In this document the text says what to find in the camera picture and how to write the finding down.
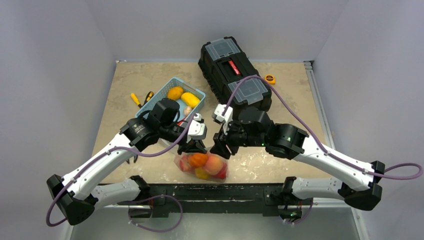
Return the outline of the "yellow tape measure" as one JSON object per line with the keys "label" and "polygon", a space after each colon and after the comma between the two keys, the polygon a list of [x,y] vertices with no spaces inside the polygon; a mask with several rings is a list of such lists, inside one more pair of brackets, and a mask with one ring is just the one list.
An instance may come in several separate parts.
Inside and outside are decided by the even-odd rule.
{"label": "yellow tape measure", "polygon": [[264,76],[264,79],[270,84],[275,85],[276,84],[276,78],[272,74],[267,74]]}

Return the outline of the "black plastic toolbox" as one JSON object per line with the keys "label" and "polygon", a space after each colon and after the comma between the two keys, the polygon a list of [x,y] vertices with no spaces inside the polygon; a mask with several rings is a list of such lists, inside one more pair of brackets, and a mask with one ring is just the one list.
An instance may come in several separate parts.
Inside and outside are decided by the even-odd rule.
{"label": "black plastic toolbox", "polygon": [[[220,104],[228,102],[241,79],[259,75],[232,36],[205,43],[201,48],[198,65]],[[230,103],[234,114],[247,107],[267,112],[271,105],[272,91],[260,79],[245,80]]]}

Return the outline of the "garlic bulb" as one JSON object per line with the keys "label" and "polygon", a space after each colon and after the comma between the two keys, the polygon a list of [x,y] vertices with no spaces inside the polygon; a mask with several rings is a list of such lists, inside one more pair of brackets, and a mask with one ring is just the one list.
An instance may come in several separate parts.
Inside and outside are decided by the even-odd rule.
{"label": "garlic bulb", "polygon": [[193,110],[193,108],[192,107],[190,107],[190,106],[186,106],[184,109],[183,109],[183,114],[187,117],[191,112],[192,112],[192,110]]}

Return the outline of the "peach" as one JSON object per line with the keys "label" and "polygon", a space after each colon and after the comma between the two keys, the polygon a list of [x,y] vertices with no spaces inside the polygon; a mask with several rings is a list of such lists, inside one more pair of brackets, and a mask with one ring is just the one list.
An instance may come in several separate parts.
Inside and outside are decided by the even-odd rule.
{"label": "peach", "polygon": [[220,172],[223,166],[224,162],[219,156],[209,155],[206,163],[203,165],[203,170],[207,174],[214,176]]}

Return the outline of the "polka dot zip bag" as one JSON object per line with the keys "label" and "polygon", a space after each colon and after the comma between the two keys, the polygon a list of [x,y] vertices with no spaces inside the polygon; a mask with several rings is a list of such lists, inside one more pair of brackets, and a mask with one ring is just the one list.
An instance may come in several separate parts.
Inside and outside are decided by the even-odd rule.
{"label": "polka dot zip bag", "polygon": [[201,180],[224,182],[228,178],[228,161],[212,153],[183,153],[174,160],[176,167]]}

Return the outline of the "small orange pumpkin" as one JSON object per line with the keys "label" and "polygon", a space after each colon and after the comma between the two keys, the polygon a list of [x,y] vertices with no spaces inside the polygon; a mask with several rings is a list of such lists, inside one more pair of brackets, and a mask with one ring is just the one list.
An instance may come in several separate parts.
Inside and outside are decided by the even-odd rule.
{"label": "small orange pumpkin", "polygon": [[189,164],[193,168],[203,167],[208,161],[209,156],[207,154],[202,153],[193,153],[189,155]]}

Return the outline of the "yellow squash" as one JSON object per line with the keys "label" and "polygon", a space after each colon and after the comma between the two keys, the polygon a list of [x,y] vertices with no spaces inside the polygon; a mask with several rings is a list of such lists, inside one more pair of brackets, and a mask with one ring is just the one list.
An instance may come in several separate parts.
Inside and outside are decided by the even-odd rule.
{"label": "yellow squash", "polygon": [[181,100],[192,109],[200,103],[200,99],[191,92],[184,92],[181,96]]}

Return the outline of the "yellow lemon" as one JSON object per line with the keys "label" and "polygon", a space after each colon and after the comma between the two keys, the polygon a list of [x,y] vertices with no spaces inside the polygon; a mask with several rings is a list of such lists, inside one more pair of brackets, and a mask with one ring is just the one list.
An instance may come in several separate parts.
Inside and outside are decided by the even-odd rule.
{"label": "yellow lemon", "polygon": [[177,101],[181,98],[184,93],[184,89],[181,86],[175,86],[169,89],[167,92],[167,98]]}

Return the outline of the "black base frame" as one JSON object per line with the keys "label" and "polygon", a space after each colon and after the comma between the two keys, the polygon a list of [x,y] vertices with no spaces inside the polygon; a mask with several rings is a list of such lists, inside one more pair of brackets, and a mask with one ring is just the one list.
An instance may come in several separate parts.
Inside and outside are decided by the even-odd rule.
{"label": "black base frame", "polygon": [[166,218],[170,213],[261,214],[283,220],[300,219],[301,207],[312,198],[295,197],[283,183],[179,183],[150,184],[128,205],[146,205],[152,217]]}

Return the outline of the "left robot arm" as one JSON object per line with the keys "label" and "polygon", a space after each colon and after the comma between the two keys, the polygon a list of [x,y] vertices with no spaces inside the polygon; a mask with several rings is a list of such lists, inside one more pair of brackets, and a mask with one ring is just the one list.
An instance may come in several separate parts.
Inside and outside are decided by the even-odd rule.
{"label": "left robot arm", "polygon": [[160,139],[177,147],[178,154],[206,153],[203,140],[207,127],[199,113],[178,122],[179,104],[164,98],[152,109],[129,119],[113,139],[91,159],[74,171],[47,179],[47,187],[64,220],[75,226],[94,211],[112,204],[142,205],[152,199],[151,188],[139,175],[123,182],[103,185],[104,180],[122,163],[135,156],[147,157],[145,149]]}

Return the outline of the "red apple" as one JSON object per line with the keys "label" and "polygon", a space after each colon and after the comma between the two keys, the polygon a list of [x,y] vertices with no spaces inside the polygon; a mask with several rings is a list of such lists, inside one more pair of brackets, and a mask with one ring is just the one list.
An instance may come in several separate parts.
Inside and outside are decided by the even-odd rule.
{"label": "red apple", "polygon": [[178,161],[179,169],[184,173],[194,173],[194,168],[189,163],[189,155],[182,156]]}

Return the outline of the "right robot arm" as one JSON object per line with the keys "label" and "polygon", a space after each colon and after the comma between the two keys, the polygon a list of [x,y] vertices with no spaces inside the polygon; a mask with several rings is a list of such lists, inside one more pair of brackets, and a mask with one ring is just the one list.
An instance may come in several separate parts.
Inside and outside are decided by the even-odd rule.
{"label": "right robot arm", "polygon": [[288,204],[326,198],[371,211],[381,201],[380,177],[374,174],[383,174],[385,165],[379,161],[362,162],[334,149],[324,150],[324,145],[305,130],[289,123],[274,123],[265,111],[255,107],[246,108],[234,120],[232,108],[218,104],[212,118],[220,124],[213,136],[212,154],[229,159],[240,147],[263,147],[276,158],[301,162],[331,175],[317,179],[287,177],[279,196]]}

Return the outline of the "light blue plastic basket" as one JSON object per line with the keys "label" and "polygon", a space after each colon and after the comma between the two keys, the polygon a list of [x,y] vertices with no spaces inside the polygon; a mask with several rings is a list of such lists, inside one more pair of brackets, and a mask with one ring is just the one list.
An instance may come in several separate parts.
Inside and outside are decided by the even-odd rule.
{"label": "light blue plastic basket", "polygon": [[167,97],[171,97],[178,103],[179,113],[176,114],[174,121],[178,126],[185,127],[189,117],[198,114],[203,108],[206,94],[180,78],[173,77],[160,90],[153,93],[135,116],[138,117],[143,112],[152,110],[158,101]]}

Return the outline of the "yellow bell pepper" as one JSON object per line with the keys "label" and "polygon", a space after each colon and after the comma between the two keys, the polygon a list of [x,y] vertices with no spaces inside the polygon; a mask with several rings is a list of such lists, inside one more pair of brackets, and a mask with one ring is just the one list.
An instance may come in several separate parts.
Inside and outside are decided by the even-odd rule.
{"label": "yellow bell pepper", "polygon": [[210,175],[207,172],[205,172],[202,167],[195,168],[194,174],[197,178],[203,179],[203,180],[208,180],[210,177]]}

